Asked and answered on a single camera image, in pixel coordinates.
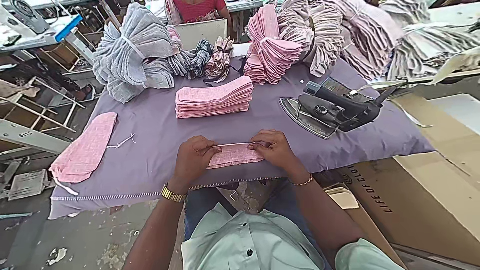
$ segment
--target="person's left hand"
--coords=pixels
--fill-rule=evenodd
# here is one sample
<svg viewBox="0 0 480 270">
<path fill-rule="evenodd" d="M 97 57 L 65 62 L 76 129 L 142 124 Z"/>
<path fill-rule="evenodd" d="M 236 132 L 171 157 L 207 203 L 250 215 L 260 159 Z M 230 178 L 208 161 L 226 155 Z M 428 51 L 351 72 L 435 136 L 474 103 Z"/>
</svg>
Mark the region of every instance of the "person's left hand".
<svg viewBox="0 0 480 270">
<path fill-rule="evenodd" d="M 182 143 L 168 189 L 176 194 L 187 194 L 191 182 L 202 175 L 213 155 L 222 151 L 222 148 L 214 147 L 216 145 L 218 143 L 203 136 L 195 136 Z"/>
</svg>

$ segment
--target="purple cloth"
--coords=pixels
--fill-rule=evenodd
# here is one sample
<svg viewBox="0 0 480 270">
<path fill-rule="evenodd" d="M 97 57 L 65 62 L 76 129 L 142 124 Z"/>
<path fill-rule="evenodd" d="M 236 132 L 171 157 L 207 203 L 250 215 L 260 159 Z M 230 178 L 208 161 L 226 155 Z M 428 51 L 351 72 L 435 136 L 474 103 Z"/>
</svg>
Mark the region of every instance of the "purple cloth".
<svg viewBox="0 0 480 270">
<path fill-rule="evenodd" d="M 233 58 L 231 65 L 238 68 L 240 60 Z M 359 89 L 366 84 L 343 60 L 331 70 L 334 79 L 350 88 Z M 230 72 L 221 84 L 238 77 L 238 72 Z M 116 145 L 130 133 L 135 133 L 136 143 L 127 141 L 119 148 L 108 148 L 89 179 L 70 185 L 79 196 L 56 187 L 49 218 L 159 198 L 164 183 L 173 174 L 179 145 L 194 135 L 231 144 L 248 142 L 260 129 L 280 130 L 310 172 L 434 150 L 407 116 L 389 101 L 384 102 L 380 115 L 372 123 L 347 133 L 336 132 L 328 140 L 311 134 L 293 122 L 278 102 L 280 97 L 302 94 L 309 80 L 320 82 L 322 78 L 310 75 L 308 67 L 296 64 L 278 84 L 254 86 L 248 111 L 187 119 L 175 117 L 175 93 L 184 86 L 205 87 L 201 79 L 176 77 L 174 89 L 148 88 L 126 104 L 104 93 L 90 121 L 101 113 L 114 111 L 118 114 L 117 123 L 108 145 Z M 371 88 L 362 93 L 378 95 Z M 263 160 L 207 170 L 193 184 L 214 186 L 284 176 L 282 169 Z"/>
</svg>

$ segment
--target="light green shirt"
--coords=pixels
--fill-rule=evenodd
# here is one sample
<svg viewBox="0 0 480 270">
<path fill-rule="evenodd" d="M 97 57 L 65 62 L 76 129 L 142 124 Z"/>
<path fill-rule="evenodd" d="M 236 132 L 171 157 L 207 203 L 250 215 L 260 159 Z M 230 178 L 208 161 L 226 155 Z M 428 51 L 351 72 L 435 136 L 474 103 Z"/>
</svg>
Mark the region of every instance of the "light green shirt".
<svg viewBox="0 0 480 270">
<path fill-rule="evenodd" d="M 181 245 L 184 270 L 320 270 L 324 261 L 289 219 L 263 210 L 231 216 L 220 203 L 205 214 Z M 360 239 L 336 255 L 337 270 L 403 270 Z"/>
</svg>

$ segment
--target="pink fabric strip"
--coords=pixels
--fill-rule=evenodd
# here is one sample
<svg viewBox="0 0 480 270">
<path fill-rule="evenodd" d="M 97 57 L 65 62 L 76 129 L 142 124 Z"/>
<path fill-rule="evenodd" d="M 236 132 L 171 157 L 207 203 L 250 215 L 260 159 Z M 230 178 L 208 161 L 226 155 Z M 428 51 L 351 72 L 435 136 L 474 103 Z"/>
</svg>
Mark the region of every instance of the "pink fabric strip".
<svg viewBox="0 0 480 270">
<path fill-rule="evenodd" d="M 88 179 L 98 167 L 117 119 L 116 112 L 95 117 L 85 131 L 53 161 L 49 170 L 62 182 Z"/>
<path fill-rule="evenodd" d="M 237 143 L 219 145 L 222 151 L 216 153 L 210 160 L 207 169 L 221 168 L 230 165 L 240 165 L 244 163 L 261 161 L 264 158 L 255 150 L 248 149 L 252 143 Z"/>
</svg>

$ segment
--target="zipper-like stitching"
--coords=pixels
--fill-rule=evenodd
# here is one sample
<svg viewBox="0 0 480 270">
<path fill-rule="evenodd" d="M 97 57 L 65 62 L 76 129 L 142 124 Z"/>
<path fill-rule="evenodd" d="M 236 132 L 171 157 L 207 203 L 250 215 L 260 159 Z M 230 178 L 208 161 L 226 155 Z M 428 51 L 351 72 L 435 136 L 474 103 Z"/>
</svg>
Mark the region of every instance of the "zipper-like stitching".
<svg viewBox="0 0 480 270">
<path fill-rule="evenodd" d="M 258 177 L 253 179 L 232 179 L 226 182 L 217 183 L 217 184 L 200 184 L 190 187 L 190 190 L 199 189 L 201 187 L 215 187 L 223 184 L 229 184 L 232 182 L 246 182 L 246 181 L 258 181 L 265 179 L 278 179 L 279 177 Z M 151 197 L 151 196 L 161 196 L 161 192 L 145 192 L 137 194 L 122 194 L 122 195 L 100 195 L 100 196 L 60 196 L 60 197 L 51 197 L 53 201 L 87 201 L 87 200 L 110 200 L 110 199 L 132 199 L 140 197 Z"/>
</svg>

